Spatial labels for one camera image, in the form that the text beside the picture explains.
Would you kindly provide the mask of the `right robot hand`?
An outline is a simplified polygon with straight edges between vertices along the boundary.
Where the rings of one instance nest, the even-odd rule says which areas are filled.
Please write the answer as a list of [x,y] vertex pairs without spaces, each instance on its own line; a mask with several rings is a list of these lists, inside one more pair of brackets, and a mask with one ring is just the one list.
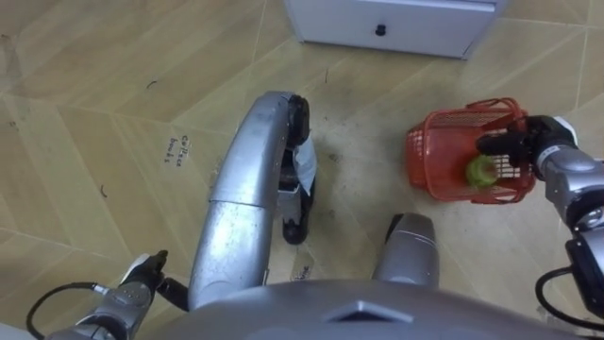
[[577,148],[576,132],[561,117],[548,115],[516,119],[507,125],[504,133],[485,134],[476,141],[480,154],[507,156],[513,167],[535,164],[543,151],[556,145]]

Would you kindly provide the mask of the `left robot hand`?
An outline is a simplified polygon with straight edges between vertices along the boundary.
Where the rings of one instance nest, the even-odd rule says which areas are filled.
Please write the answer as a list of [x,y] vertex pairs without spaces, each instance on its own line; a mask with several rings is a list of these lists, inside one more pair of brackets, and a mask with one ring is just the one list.
[[163,273],[168,254],[165,249],[154,255],[143,254],[128,268],[120,284],[142,283],[150,290],[152,297],[159,293],[178,309],[189,312],[188,287]]

